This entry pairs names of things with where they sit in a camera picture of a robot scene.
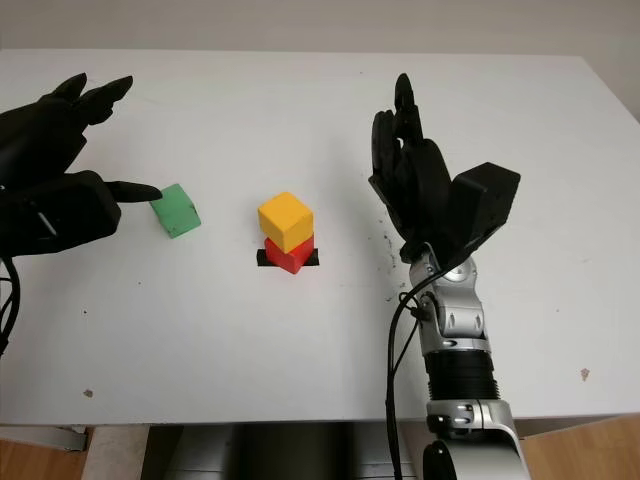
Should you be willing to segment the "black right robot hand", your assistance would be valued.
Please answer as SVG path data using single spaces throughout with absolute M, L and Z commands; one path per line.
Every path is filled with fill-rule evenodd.
M 398 76 L 394 110 L 375 114 L 369 183 L 404 240 L 400 257 L 410 264 L 441 234 L 451 177 L 437 144 L 422 131 L 409 76 Z

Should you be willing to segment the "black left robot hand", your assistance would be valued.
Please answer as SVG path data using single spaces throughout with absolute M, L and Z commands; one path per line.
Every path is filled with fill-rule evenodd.
M 91 90 L 77 74 L 37 101 L 1 114 L 1 201 L 117 205 L 159 200 L 153 186 L 105 182 L 67 170 L 87 143 L 85 130 L 104 123 L 133 85 L 125 76 Z

